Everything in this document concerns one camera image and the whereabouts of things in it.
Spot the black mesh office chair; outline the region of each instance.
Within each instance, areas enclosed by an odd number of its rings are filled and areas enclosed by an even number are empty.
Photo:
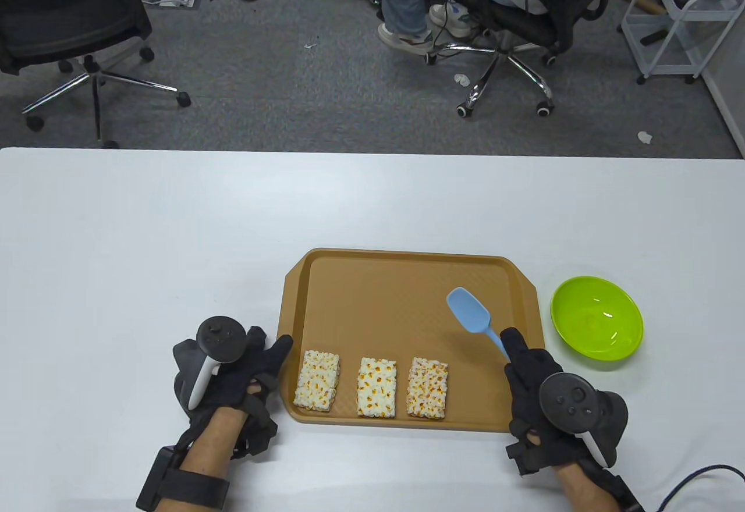
[[[526,63],[516,57],[519,52],[532,49],[546,49],[543,64],[550,67],[556,62],[557,55],[566,52],[574,42],[574,24],[580,19],[597,20],[605,12],[608,0],[599,0],[596,8],[589,6],[595,0],[540,0],[548,13],[533,15],[522,8],[502,6],[490,0],[454,0],[467,7],[471,16],[476,18],[487,30],[503,31],[500,33],[498,44],[494,48],[481,48],[468,44],[449,43],[436,47],[432,54],[425,57],[426,63],[433,65],[437,54],[449,52],[482,52],[494,55],[487,71],[471,89],[468,101],[458,105],[457,111],[463,118],[473,113],[476,102],[487,86],[487,81],[498,63],[510,62],[527,78],[536,84],[545,99],[538,103],[538,116],[548,116],[554,110],[554,97],[545,79],[532,70]],[[516,38],[529,41],[526,44],[516,44]]]
[[[175,87],[123,76],[111,68],[139,52],[151,62],[155,55],[146,38],[152,27],[141,0],[0,0],[0,71],[18,75],[30,65],[56,62],[63,73],[78,65],[75,57],[84,57],[82,73],[58,87],[22,111],[30,129],[40,131],[44,121],[32,111],[58,99],[86,83],[93,89],[96,138],[102,147],[119,147],[101,139],[101,104],[98,89],[104,82],[119,82],[164,91],[176,97],[182,107],[191,105],[189,95]],[[97,62],[93,53],[137,40],[108,60]]]

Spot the plastic spatula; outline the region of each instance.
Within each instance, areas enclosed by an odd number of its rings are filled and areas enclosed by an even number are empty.
[[[509,361],[505,345],[492,329],[492,315],[471,293],[463,287],[456,287],[448,295],[448,306],[460,325],[469,333],[485,333]]]

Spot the white sneaker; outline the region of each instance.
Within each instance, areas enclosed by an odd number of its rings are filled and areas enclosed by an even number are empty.
[[[410,54],[424,56],[434,48],[431,31],[427,31],[425,37],[412,37],[409,35],[397,35],[392,33],[385,26],[385,23],[378,25],[378,36],[380,40],[393,49],[403,50]]]
[[[433,4],[429,9],[429,18],[436,26],[444,27],[453,37],[461,39],[470,36],[478,26],[471,20],[465,6],[452,1]]]

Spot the rice cake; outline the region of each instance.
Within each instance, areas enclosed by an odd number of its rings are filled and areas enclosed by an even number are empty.
[[[362,358],[357,374],[357,415],[396,416],[396,361]]]
[[[314,411],[331,409],[339,381],[339,356],[335,353],[308,350],[303,356],[303,368],[297,377],[295,403]]]
[[[445,418],[448,364],[415,357],[409,370],[406,412],[426,419]]]

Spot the hand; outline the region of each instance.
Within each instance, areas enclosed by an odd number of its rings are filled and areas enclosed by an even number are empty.
[[[193,410],[184,408],[189,416],[189,430],[182,435],[179,446],[195,440],[207,427],[219,408],[234,408],[247,414],[248,419],[237,437],[232,458],[266,450],[274,435],[276,424],[269,418],[264,405],[272,390],[277,387],[277,377],[282,363],[292,348],[290,336],[280,337],[272,347],[264,349],[266,333],[254,326],[247,333],[247,346],[237,361],[220,366],[218,373],[210,379],[200,404]],[[176,397],[180,391],[179,376],[176,376]]]
[[[513,396],[513,421],[510,432],[530,447],[541,446],[546,465],[560,466],[588,454],[582,440],[557,429],[543,414],[538,390],[552,374],[562,372],[551,353],[545,349],[528,349],[522,334],[507,328],[500,334],[510,363],[505,374]]]

